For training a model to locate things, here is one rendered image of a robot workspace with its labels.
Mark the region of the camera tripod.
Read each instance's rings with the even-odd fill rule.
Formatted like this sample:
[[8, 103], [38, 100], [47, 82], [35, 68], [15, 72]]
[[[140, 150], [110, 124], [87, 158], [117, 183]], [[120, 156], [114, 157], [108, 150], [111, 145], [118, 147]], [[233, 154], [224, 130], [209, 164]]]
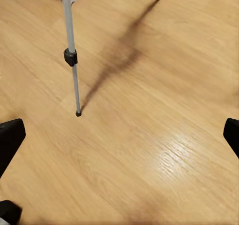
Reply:
[[77, 66], [76, 66], [76, 64], [78, 63], [78, 60], [77, 60], [77, 51], [75, 49], [75, 42], [74, 42], [71, 0], [62, 0], [62, 1], [63, 1], [64, 17], [65, 17], [65, 24], [66, 24], [67, 40], [68, 40], [68, 48], [64, 51], [64, 58], [65, 58], [65, 61], [72, 67], [76, 106], [77, 106], [76, 116], [80, 117], [81, 111], [80, 111]]

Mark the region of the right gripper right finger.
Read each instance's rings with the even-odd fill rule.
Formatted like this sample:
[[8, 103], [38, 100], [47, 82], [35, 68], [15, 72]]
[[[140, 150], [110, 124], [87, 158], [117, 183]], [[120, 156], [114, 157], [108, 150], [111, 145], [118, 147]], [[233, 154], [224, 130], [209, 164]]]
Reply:
[[239, 120], [228, 118], [223, 136], [239, 158]]

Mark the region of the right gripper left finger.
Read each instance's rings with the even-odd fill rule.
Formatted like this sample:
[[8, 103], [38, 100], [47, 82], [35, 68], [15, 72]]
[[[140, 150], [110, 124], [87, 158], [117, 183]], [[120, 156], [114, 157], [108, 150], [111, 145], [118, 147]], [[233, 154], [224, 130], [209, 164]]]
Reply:
[[0, 124], [0, 178], [26, 137], [21, 118]]

